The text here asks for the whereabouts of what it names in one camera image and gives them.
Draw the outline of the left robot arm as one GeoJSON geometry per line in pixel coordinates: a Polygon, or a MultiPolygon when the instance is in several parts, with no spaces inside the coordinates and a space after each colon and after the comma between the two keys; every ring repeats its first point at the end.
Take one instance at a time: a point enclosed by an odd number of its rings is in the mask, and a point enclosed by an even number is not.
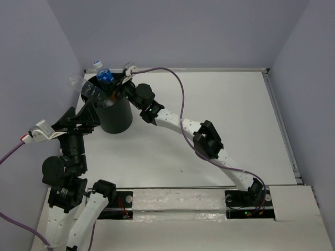
{"type": "Polygon", "coordinates": [[[79,112],[70,107],[51,126],[50,138],[59,140],[62,154],[48,157],[42,165],[42,181],[50,186],[45,233],[48,250],[80,250],[100,213],[115,203],[116,185],[99,180],[81,215],[75,218],[87,186],[87,179],[81,177],[87,172],[83,137],[99,125],[93,103],[87,101],[79,112]]]}

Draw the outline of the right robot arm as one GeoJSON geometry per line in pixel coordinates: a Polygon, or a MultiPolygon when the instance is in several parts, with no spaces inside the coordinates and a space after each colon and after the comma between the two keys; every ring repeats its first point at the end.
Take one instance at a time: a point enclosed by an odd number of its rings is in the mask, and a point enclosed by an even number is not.
{"type": "Polygon", "coordinates": [[[198,157],[226,174],[241,192],[245,204],[253,205],[256,211],[265,208],[264,181],[258,175],[242,169],[232,159],[210,121],[196,122],[169,111],[155,100],[155,94],[148,84],[135,85],[129,73],[115,73],[113,78],[115,91],[123,94],[140,110],[140,117],[146,123],[181,134],[198,157]]]}

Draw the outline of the clear long plastic bottle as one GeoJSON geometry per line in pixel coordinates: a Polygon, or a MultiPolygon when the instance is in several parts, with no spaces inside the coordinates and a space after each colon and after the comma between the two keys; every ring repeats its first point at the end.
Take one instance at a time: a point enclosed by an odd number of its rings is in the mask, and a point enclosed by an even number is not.
{"type": "Polygon", "coordinates": [[[87,81],[82,76],[76,74],[72,75],[69,79],[69,86],[98,106],[110,107],[114,104],[102,89],[90,81],[87,81]]]}

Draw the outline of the orange plastic bottle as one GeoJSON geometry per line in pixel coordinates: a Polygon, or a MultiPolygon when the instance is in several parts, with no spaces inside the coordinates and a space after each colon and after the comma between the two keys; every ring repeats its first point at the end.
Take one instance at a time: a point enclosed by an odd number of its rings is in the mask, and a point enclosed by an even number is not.
{"type": "Polygon", "coordinates": [[[113,93],[110,97],[112,102],[117,102],[118,98],[117,98],[117,94],[113,93]]]}

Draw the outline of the blue label plastic bottle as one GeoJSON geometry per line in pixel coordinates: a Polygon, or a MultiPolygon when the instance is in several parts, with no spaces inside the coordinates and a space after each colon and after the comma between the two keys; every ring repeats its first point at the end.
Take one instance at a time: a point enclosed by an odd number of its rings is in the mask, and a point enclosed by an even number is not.
{"type": "Polygon", "coordinates": [[[105,68],[101,61],[95,61],[93,66],[96,70],[96,77],[103,90],[108,90],[108,87],[113,81],[113,75],[108,68],[105,68]]]}

